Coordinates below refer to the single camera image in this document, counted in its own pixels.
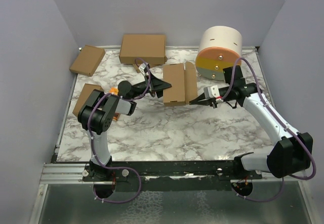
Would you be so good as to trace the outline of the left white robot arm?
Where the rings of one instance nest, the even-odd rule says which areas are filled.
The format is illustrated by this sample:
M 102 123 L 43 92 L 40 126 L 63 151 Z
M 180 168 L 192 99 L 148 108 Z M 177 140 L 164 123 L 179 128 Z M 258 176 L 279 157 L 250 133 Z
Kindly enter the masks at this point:
M 146 94 L 152 97 L 162 97 L 165 89 L 172 85 L 153 74 L 145 75 L 143 82 L 132 85 L 127 80 L 118 84 L 118 93 L 104 93 L 93 90 L 81 107 L 77 119 L 87 131 L 91 144 L 90 166 L 94 175 L 101 181 L 106 181 L 112 174 L 112 156 L 108 149 L 107 131 L 115 114 L 130 116 L 137 106 L 136 101 Z

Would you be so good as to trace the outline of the brown cardboard box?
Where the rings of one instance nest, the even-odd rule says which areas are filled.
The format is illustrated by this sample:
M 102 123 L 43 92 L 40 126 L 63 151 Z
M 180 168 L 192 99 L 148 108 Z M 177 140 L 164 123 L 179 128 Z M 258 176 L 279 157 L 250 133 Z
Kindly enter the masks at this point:
M 197 75 L 195 65 L 189 61 L 163 67 L 163 81 L 171 87 L 163 91 L 164 106 L 185 106 L 197 98 Z

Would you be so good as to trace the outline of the small cardboard box under stack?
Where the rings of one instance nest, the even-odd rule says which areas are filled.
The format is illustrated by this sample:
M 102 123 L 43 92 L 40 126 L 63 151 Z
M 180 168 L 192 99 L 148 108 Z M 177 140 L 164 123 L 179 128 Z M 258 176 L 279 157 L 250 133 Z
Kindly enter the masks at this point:
M 140 69 L 139 69 L 139 67 L 141 66 L 141 64 L 133 64 L 133 67 L 134 67 L 134 69 L 136 70 L 136 72 L 137 73 L 140 73 L 141 71 L 140 71 Z

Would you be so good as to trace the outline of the aluminium rail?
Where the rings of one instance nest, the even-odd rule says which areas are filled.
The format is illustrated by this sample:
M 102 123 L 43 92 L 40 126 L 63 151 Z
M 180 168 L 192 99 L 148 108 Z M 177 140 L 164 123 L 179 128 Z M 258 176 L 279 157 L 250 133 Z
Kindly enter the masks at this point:
M 45 164 L 40 184 L 82 184 L 85 163 Z

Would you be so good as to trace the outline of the round pastel drawer cabinet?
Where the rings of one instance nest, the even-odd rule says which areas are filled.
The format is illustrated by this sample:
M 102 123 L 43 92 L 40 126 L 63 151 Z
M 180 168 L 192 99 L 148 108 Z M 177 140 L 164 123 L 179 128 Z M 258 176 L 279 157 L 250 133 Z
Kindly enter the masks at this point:
M 202 35 L 195 67 L 201 76 L 223 81 L 223 69 L 233 66 L 241 56 L 241 33 L 231 27 L 213 26 Z

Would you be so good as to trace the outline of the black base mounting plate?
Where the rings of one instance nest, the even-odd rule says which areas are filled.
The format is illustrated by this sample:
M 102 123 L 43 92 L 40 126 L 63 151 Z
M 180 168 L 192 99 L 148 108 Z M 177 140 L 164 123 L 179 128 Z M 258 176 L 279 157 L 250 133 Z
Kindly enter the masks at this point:
M 86 164 L 83 182 L 100 190 L 141 191 L 230 191 L 231 182 L 243 181 L 235 175 L 231 160 L 208 161 L 114 161 L 108 170 Z

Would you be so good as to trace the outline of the large folded cardboard box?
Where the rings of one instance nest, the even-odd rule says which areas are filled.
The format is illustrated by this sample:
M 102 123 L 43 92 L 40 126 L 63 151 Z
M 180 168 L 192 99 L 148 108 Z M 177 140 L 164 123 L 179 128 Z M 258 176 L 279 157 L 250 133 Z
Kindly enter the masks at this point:
M 166 36 L 164 34 L 124 34 L 119 60 L 121 64 L 134 64 L 142 58 L 151 65 L 162 65 L 167 61 Z

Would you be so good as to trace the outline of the folded cardboard box back left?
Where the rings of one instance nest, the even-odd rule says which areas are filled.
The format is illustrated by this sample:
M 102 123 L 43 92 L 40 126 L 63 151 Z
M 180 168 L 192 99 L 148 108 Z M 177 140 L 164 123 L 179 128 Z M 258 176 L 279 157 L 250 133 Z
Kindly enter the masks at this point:
M 103 48 L 85 45 L 69 70 L 76 74 L 93 76 L 105 55 Z

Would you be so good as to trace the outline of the folded cardboard box front left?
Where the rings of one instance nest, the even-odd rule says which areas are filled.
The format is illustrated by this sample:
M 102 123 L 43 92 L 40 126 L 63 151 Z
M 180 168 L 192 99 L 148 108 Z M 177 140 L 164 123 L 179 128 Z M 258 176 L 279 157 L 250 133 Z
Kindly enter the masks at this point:
M 76 117 L 78 116 L 78 113 L 81 110 L 82 106 L 84 105 L 84 103 L 86 102 L 86 100 L 88 99 L 88 97 L 90 96 L 92 91 L 95 89 L 102 91 L 102 92 L 104 91 L 100 85 L 85 83 L 85 85 L 79 95 L 79 98 L 76 102 L 74 110 L 72 112 L 74 116 L 76 116 Z

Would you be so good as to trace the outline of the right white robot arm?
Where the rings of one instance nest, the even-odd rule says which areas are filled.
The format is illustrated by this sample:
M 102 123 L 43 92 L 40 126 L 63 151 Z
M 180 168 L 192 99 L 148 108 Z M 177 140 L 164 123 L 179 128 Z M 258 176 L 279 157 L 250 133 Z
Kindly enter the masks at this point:
M 311 165 L 313 138 L 307 132 L 300 133 L 284 120 L 268 102 L 256 83 L 246 83 L 240 66 L 223 70 L 225 82 L 232 87 L 205 87 L 204 92 L 191 105 L 211 106 L 235 101 L 235 106 L 245 108 L 261 125 L 273 143 L 273 148 L 264 153 L 245 153 L 236 156 L 232 172 L 244 179 L 251 171 L 271 173 L 276 178 L 293 175 Z

